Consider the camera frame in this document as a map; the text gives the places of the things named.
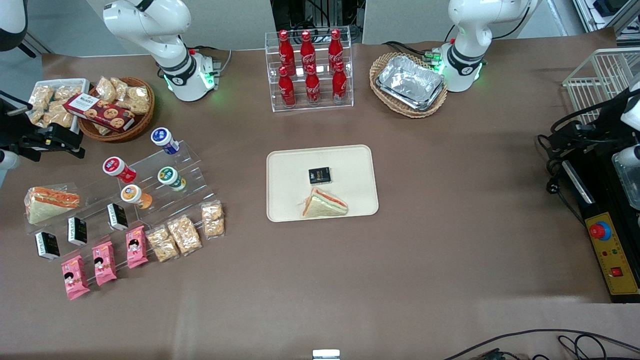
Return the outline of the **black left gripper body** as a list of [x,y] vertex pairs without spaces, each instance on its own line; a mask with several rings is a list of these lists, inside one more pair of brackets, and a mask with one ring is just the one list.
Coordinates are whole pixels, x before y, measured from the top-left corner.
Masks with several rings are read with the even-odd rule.
[[556,121],[550,128],[550,159],[573,150],[615,142],[615,136],[610,133],[620,123],[625,107],[625,100],[607,100]]

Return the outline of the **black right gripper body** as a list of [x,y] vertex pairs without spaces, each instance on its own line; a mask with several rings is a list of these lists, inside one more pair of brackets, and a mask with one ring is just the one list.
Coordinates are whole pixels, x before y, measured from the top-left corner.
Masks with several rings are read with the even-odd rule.
[[82,134],[51,123],[47,127],[32,125],[19,140],[19,146],[35,151],[79,151],[82,140]]

